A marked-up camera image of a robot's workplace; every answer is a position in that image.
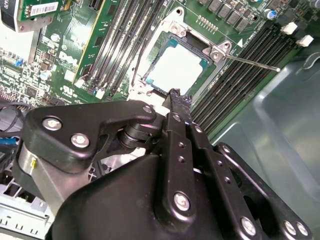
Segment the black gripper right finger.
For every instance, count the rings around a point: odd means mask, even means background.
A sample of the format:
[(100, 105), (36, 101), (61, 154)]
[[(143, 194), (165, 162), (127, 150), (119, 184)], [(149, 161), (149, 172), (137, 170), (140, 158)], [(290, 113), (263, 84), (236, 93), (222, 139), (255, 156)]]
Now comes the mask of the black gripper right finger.
[(192, 97), (178, 98), (179, 113), (186, 121), (196, 161), (203, 172), (213, 209), (225, 240), (311, 240), (303, 220), (227, 144), (211, 145), (192, 121)]

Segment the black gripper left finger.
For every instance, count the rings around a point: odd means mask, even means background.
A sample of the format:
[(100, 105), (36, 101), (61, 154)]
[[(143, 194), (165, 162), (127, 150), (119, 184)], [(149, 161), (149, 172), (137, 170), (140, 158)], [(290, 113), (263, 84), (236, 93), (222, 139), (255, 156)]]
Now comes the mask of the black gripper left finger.
[(26, 116), (21, 167), (55, 217), (78, 189), (145, 155), (192, 154), (178, 89), (166, 115), (140, 100), (41, 107)]

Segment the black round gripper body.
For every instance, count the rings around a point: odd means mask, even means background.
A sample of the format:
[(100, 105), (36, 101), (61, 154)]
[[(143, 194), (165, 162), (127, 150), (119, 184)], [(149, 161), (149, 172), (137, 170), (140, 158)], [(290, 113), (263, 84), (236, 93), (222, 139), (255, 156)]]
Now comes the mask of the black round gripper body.
[(73, 192), (48, 240), (225, 240), (195, 153), (149, 154)]

